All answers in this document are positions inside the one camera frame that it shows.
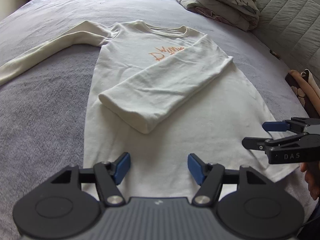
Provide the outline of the person's right hand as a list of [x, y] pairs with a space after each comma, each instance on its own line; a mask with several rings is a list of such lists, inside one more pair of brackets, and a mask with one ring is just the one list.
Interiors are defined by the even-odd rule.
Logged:
[[313, 200], [319, 197], [319, 161], [315, 163], [301, 163], [300, 171], [305, 173], [305, 181]]

